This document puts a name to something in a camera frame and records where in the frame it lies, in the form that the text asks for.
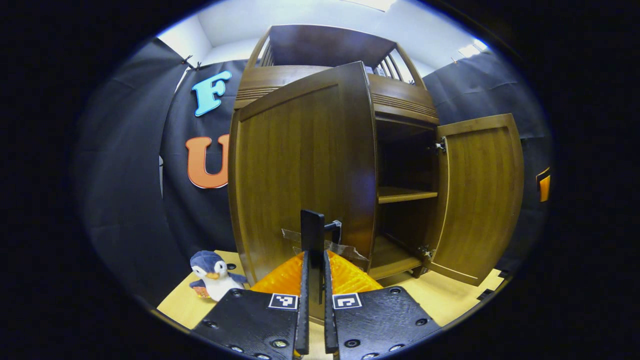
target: door hinge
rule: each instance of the door hinge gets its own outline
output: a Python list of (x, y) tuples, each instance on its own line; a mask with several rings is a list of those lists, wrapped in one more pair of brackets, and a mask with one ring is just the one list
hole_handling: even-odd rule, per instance
[(428, 247), (421, 245), (418, 246), (418, 252), (420, 253), (420, 255), (427, 258), (427, 260), (431, 261), (431, 259), (433, 259), (433, 256), (436, 254), (436, 249), (429, 250)]
[(445, 146), (444, 136), (440, 138), (440, 142), (434, 143), (433, 146), (428, 147), (428, 150), (434, 150), (438, 152), (438, 150), (442, 150), (443, 154), (447, 153), (447, 147)]

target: wooden floor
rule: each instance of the wooden floor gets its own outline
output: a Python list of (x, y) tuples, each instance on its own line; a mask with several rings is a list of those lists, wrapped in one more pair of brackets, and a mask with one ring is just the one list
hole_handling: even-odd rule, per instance
[[(244, 274), (240, 259), (235, 252), (216, 251), (226, 263), (236, 264), (232, 270), (236, 274)], [(182, 324), (192, 329), (216, 304), (211, 299), (200, 299), (189, 287), (189, 283), (198, 280), (198, 277), (185, 269), (185, 279), (158, 305), (157, 309)], [(495, 290), (502, 282), (498, 277), (499, 270), (493, 269), (489, 276), (479, 286), (464, 284), (450, 279), (436, 272), (427, 272), (420, 279), (414, 279), (410, 273), (394, 275), (378, 282), (382, 286), (398, 285), (405, 290), (422, 306), (440, 326), (447, 325), (457, 317), (474, 307), (479, 301), (478, 296), (486, 289)], [(324, 328), (313, 322), (309, 322), (309, 355), (304, 360), (332, 359), (331, 354), (324, 353)]]

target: wooden cabinet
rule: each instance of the wooden cabinet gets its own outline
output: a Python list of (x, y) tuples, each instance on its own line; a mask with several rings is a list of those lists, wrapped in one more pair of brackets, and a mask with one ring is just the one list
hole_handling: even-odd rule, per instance
[[(300, 53), (327, 33), (345, 36), (328, 54)], [(349, 260), (375, 279), (429, 268), (478, 285), (504, 252), (523, 185), (512, 116), (438, 126), (419, 77), (367, 73), (398, 48), (321, 26), (273, 26), (258, 43), (229, 143), (232, 223), (251, 285), (294, 255), (283, 229), (300, 232), (301, 209), (340, 220), (341, 244), (361, 255)]]

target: ceiling light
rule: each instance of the ceiling light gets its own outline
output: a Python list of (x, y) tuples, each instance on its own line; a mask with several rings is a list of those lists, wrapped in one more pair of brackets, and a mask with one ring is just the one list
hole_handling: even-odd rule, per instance
[(374, 8), (376, 10), (380, 10), (381, 12), (385, 12), (389, 10), (391, 5), (396, 0), (343, 0), (343, 1), (346, 1), (348, 3), (355, 3), (355, 4), (368, 6), (369, 8)]
[(479, 54), (480, 50), (476, 49), (476, 47), (474, 47), (473, 45), (467, 45), (462, 49), (458, 50), (458, 52), (462, 54), (464, 57), (468, 58), (469, 56)]
[(482, 42), (482, 41), (480, 41), (478, 39), (474, 40), (474, 46), (477, 47), (478, 50), (480, 50), (480, 51), (486, 50), (486, 45), (484, 44), (484, 42)]

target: black curtain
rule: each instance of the black curtain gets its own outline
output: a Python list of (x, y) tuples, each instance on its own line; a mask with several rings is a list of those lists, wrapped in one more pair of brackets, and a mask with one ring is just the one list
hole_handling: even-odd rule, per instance
[(551, 166), (551, 135), (527, 83), (493, 53), (458, 60), (422, 78), (433, 97), (440, 124), (512, 113), (524, 157), (522, 208), (511, 242), (496, 268), (513, 271), (540, 235), (547, 202), (540, 202), (536, 175)]
[[(163, 165), (163, 198), (172, 233), (180, 251), (190, 258), (200, 250), (236, 251), (228, 202), (228, 186), (199, 188), (187, 173), (187, 140), (206, 136), (211, 145), (206, 151), (205, 168), (217, 174), (222, 164), (221, 135), (229, 134), (233, 107), (246, 60), (226, 61), (189, 70), (176, 91), (164, 126), (161, 146)], [(221, 104), (197, 117), (196, 92), (193, 85), (223, 71), (231, 72), (224, 80), (225, 92), (216, 99)]]
[(176, 256), (158, 174), (164, 121), (186, 67), (157, 38), (125, 61), (88, 101), (72, 164), (93, 246), (122, 284), (153, 306), (189, 273), (188, 259)]

